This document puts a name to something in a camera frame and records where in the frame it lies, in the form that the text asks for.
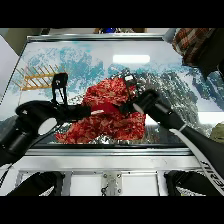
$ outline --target red cloth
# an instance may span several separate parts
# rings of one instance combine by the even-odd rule
[[[130,88],[134,95],[135,87]],[[126,85],[122,78],[105,79],[95,86],[89,87],[82,104],[96,106],[104,103],[112,103],[120,106],[128,100]],[[56,139],[60,143],[88,143],[100,135],[107,135],[117,140],[141,139],[145,131],[145,115],[138,112],[128,117],[119,111],[107,114],[92,115],[73,123],[70,129],[64,133],[57,133]]]

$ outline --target red shiny material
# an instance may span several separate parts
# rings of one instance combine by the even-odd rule
[[[130,87],[131,95],[134,95],[134,89],[134,86]],[[104,103],[120,106],[127,100],[128,93],[123,79],[114,78],[105,79],[89,87],[82,104],[95,108]],[[145,115],[136,112],[126,117],[117,110],[113,112],[108,110],[107,113],[84,118],[72,124],[66,133],[57,133],[55,136],[64,144],[88,143],[100,135],[107,135],[117,140],[137,140],[143,137],[144,126]]]

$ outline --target metal bracket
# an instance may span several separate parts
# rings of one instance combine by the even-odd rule
[[[104,172],[101,182],[102,196],[119,196],[122,193],[122,173]]]

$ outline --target table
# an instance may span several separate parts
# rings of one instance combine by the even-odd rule
[[[147,55],[145,62],[114,62],[114,55]],[[153,88],[161,99],[170,105],[185,122],[208,136],[212,128],[224,121],[224,84],[213,73],[205,82],[198,69],[182,66],[181,56],[172,46],[156,34],[91,34],[53,35],[28,37],[27,44],[13,72],[0,106],[0,132],[13,124],[15,108],[31,100],[51,100],[51,89],[21,91],[18,83],[24,75],[53,74],[66,71],[70,104],[79,103],[88,87],[109,78],[123,69],[130,69],[142,81],[145,89]],[[65,124],[61,132],[68,129]],[[110,147],[184,147],[180,140],[159,127],[150,117],[145,124],[145,136],[141,140],[117,141],[105,136],[91,142],[92,145],[66,146],[72,148]],[[55,144],[54,135],[45,138],[40,145],[63,148]]]

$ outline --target mountain image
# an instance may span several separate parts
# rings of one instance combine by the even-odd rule
[[[137,68],[121,63],[106,62],[102,56],[96,57],[94,49],[81,50],[79,47],[64,46],[61,48],[37,49],[34,52],[27,50],[22,59],[28,67],[46,66],[57,64],[59,71],[68,72],[67,93],[70,104],[81,103],[83,95],[88,87],[95,85],[105,78],[122,76],[126,72],[134,74],[142,90],[154,89],[160,94],[161,100],[176,111],[182,119],[197,131],[209,136],[212,125],[201,124],[198,112],[200,111],[224,111],[224,84],[219,74],[210,74],[207,81],[196,68],[181,65],[180,57],[174,62],[160,63],[153,59],[145,65]],[[17,72],[14,80],[20,79]],[[10,83],[8,91],[16,93],[18,87]],[[38,97],[45,100],[52,99],[51,89],[35,90],[29,93],[23,92],[21,99],[27,94],[27,98],[35,100]],[[7,119],[0,121],[0,130],[3,126],[11,125]],[[68,130],[70,124],[64,124],[59,132]],[[40,143],[57,143],[54,135],[44,139]],[[180,140],[169,131],[156,124],[146,124],[145,136],[141,140],[117,141],[107,136],[100,136],[91,142],[92,144],[170,144],[180,143]]]

